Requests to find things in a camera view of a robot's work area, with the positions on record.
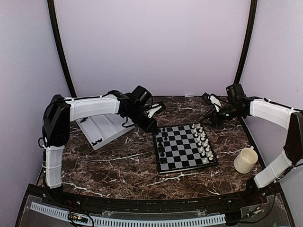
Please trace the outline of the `black white chess board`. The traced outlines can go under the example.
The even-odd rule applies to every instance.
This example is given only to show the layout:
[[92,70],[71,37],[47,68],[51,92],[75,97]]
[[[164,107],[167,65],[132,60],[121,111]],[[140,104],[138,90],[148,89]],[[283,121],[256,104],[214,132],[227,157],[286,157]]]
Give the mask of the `black white chess board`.
[[[153,135],[157,169],[160,175],[178,173],[182,171],[207,168],[218,165],[218,160],[214,152],[215,162],[203,164],[198,151],[195,149],[194,136],[191,130],[192,124],[159,127],[158,133]],[[163,142],[165,156],[160,156],[159,142]],[[166,163],[162,164],[160,159],[165,158]]]

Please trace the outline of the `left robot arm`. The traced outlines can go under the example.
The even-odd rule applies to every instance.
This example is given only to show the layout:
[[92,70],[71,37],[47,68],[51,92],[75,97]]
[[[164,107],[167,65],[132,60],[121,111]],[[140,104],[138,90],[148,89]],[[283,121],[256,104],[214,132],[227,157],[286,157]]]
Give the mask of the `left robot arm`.
[[142,86],[125,94],[111,90],[101,96],[54,95],[45,109],[42,137],[38,140],[44,149],[45,185],[51,189],[49,200],[56,206],[67,202],[66,194],[58,188],[62,186],[62,155],[70,138],[71,122],[76,122],[91,146],[98,149],[134,126],[146,133],[155,133],[158,126],[154,115],[164,109],[163,102],[155,103],[151,93]]

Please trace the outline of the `right black frame post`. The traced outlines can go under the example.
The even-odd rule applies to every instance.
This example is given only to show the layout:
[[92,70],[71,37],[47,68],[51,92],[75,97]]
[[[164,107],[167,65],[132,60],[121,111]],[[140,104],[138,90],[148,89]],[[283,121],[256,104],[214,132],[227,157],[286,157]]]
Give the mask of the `right black frame post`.
[[250,1],[250,10],[249,10],[249,15],[248,15],[247,28],[246,28],[242,51],[241,51],[241,55],[240,55],[240,59],[239,59],[239,64],[238,64],[238,67],[236,70],[233,84],[238,84],[241,81],[242,73],[243,73],[247,55],[249,52],[250,41],[251,41],[251,37],[252,37],[255,16],[256,16],[256,12],[257,12],[257,5],[258,5],[258,0]]

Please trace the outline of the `cream ribbed mug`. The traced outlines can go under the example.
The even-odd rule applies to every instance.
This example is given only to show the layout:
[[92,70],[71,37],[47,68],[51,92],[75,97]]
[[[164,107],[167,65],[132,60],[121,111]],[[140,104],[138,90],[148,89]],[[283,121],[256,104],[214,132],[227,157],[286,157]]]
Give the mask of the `cream ribbed mug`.
[[251,146],[250,148],[241,150],[239,155],[235,158],[233,165],[239,173],[247,174],[253,169],[257,161],[258,155],[254,150],[254,147]]

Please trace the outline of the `white plastic tray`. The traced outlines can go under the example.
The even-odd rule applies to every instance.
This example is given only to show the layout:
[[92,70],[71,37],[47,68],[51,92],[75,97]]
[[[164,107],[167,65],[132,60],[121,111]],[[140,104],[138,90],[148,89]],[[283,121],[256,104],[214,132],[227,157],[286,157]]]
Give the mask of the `white plastic tray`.
[[100,138],[103,139],[102,142],[92,146],[94,150],[97,150],[134,128],[131,120],[128,120],[126,123],[127,128],[123,127],[122,124],[125,123],[125,121],[125,118],[114,114],[92,116],[85,120],[79,119],[76,120],[76,123],[81,128],[91,146],[92,142],[95,142]]

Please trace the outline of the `black front rail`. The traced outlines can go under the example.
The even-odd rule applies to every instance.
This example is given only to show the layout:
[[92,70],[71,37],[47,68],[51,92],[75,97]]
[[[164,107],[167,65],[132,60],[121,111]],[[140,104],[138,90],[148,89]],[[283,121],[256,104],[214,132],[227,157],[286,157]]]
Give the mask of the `black front rail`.
[[160,211],[169,212],[177,210],[207,210],[207,211],[235,211],[247,204],[243,202],[244,191],[192,199],[173,200],[128,200],[111,199],[87,195],[62,192],[62,197],[69,200],[72,209],[101,213],[112,211]]

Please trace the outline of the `white chess pieces row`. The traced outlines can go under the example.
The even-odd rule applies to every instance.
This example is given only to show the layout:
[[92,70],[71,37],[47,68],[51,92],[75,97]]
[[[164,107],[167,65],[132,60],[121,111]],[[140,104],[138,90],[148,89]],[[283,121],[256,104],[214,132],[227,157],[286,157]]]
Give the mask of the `white chess pieces row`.
[[195,149],[198,151],[203,164],[210,164],[215,162],[214,152],[211,148],[209,139],[203,126],[199,124],[192,124],[191,130],[194,136]]

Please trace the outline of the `black pieces pile in tray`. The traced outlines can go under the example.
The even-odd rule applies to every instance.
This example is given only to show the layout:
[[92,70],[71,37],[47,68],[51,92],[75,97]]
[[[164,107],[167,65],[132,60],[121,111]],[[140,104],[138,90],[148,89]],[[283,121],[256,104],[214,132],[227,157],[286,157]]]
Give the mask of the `black pieces pile in tray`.
[[97,141],[92,142],[91,144],[92,144],[92,146],[95,146],[95,145],[97,145],[98,143],[100,143],[100,142],[102,142],[102,141],[103,141],[103,139],[100,138],[100,139],[98,139]]

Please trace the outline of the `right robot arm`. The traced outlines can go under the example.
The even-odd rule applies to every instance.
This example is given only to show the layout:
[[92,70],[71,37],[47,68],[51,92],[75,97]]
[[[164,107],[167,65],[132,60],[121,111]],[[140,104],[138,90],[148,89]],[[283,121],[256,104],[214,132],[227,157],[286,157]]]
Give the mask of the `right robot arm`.
[[251,117],[249,130],[259,142],[267,166],[242,194],[242,202],[252,205],[260,197],[259,189],[282,179],[293,168],[303,164],[303,112],[267,98],[247,96],[241,84],[226,88],[227,100],[204,93],[202,99],[212,108],[200,122],[216,127],[234,118]]

